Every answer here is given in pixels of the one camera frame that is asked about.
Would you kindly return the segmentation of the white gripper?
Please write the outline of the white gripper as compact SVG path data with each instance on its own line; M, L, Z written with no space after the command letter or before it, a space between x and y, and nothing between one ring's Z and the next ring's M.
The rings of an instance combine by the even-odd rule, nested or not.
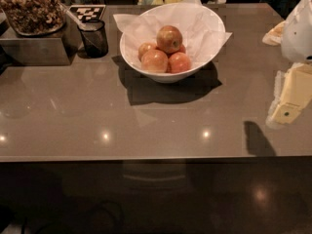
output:
M300 0L285 20L282 55L292 62L312 62L312 0ZM291 124L312 100L312 66L294 63L287 72L278 71L274 99L266 126L273 130Z

